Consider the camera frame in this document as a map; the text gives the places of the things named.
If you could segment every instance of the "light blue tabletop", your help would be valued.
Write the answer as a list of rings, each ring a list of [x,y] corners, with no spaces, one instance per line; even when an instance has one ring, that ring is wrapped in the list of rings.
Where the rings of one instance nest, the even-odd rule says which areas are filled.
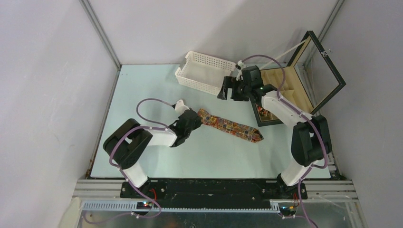
[[[223,101],[179,85],[174,75],[177,68],[178,65],[122,67],[91,177],[123,177],[109,165],[109,156],[102,145],[129,118],[141,125],[157,126],[136,114],[137,103],[145,98],[159,98],[172,104],[183,98],[195,111],[204,108],[212,115],[258,127],[250,102]],[[144,102],[139,111],[145,118],[165,124],[173,123],[178,117],[172,108],[155,101]],[[154,178],[276,178],[292,159],[292,130],[283,124],[260,127],[259,130],[264,140],[252,143],[202,125],[176,148],[147,147],[139,162],[145,173]],[[330,178],[330,174],[328,169],[313,169],[307,177]]]

